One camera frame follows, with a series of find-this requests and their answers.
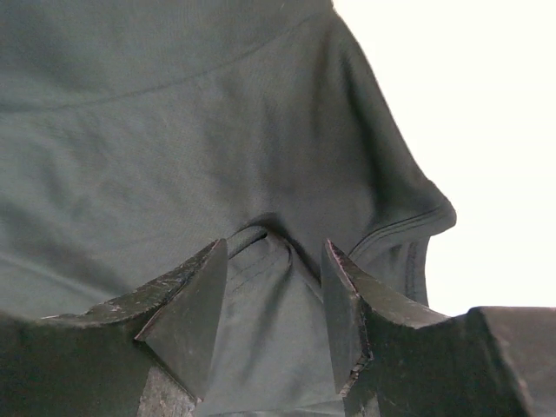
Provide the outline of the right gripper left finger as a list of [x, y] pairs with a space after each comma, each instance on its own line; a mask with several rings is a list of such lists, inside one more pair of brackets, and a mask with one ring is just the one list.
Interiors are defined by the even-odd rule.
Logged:
[[84, 314], [2, 314], [2, 415], [191, 415], [208, 389], [227, 266], [218, 240]]

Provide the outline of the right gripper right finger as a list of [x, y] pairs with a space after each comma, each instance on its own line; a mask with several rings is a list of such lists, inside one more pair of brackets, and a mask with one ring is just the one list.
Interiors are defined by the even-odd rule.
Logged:
[[346, 415], [554, 415], [553, 308], [448, 317], [366, 274], [331, 242], [321, 283]]

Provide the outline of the black t-shirt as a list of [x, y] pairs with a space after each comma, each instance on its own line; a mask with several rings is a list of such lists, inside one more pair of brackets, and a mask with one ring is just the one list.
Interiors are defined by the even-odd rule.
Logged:
[[322, 243], [425, 302], [454, 222], [329, 1], [1, 4], [1, 308], [81, 313], [239, 240], [203, 414], [342, 415]]

